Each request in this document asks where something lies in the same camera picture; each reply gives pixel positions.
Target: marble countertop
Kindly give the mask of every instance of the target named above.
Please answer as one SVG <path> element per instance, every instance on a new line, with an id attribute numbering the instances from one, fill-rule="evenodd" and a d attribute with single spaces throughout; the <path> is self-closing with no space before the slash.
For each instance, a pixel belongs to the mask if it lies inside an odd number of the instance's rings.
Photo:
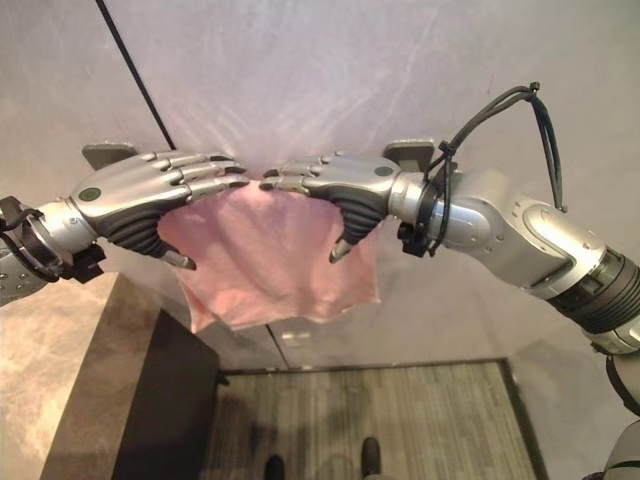
<path id="1" fill-rule="evenodd" d="M 0 311 L 0 477 L 39 478 L 117 274 L 60 281 Z"/>

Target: metal bracket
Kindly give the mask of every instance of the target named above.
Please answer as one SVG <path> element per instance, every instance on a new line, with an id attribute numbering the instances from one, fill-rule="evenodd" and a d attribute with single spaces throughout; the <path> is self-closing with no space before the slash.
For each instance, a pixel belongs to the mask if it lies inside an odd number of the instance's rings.
<path id="1" fill-rule="evenodd" d="M 90 143 L 82 147 L 82 155 L 94 170 L 108 167 L 138 153 L 130 143 Z"/>
<path id="2" fill-rule="evenodd" d="M 397 164 L 404 172 L 425 173 L 436 151 L 431 138 L 394 140 L 382 152 L 382 156 Z"/>
<path id="3" fill-rule="evenodd" d="M 75 278 L 80 283 L 87 283 L 89 280 L 93 280 L 104 273 L 98 262 L 105 258 L 107 257 L 102 247 L 94 243 L 86 250 L 73 255 L 73 266 L 65 269 L 61 277 L 66 279 Z"/>

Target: fabric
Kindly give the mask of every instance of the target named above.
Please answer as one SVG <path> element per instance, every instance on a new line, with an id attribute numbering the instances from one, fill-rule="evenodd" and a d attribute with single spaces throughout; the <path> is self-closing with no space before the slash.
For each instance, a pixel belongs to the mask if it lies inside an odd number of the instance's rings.
<path id="1" fill-rule="evenodd" d="M 325 322 L 379 302 L 375 232 L 332 265 L 342 217 L 325 201 L 251 182 L 169 212 L 159 230 L 197 264 L 175 269 L 194 332 L 216 317 L 233 329 L 290 317 Z"/>

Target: black shoe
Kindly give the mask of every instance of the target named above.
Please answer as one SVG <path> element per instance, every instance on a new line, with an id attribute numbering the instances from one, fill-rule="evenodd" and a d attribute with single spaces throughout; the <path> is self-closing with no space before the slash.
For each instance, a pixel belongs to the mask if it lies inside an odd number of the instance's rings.
<path id="1" fill-rule="evenodd" d="M 374 437 L 365 438 L 362 442 L 362 452 L 360 454 L 360 470 L 362 478 L 368 475 L 382 473 L 382 458 L 380 456 L 380 444 Z"/>
<path id="2" fill-rule="evenodd" d="M 284 480 L 284 461 L 280 455 L 271 455 L 267 460 L 264 480 Z"/>

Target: floor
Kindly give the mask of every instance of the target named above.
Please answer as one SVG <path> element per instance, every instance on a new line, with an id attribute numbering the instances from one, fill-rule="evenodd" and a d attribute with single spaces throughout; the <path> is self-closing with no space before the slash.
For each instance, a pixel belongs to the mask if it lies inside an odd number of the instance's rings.
<path id="1" fill-rule="evenodd" d="M 399 480 L 536 478 L 496 362 L 230 381 L 219 390 L 205 480 L 262 478 L 275 453 L 290 479 L 357 479 L 369 435 Z"/>

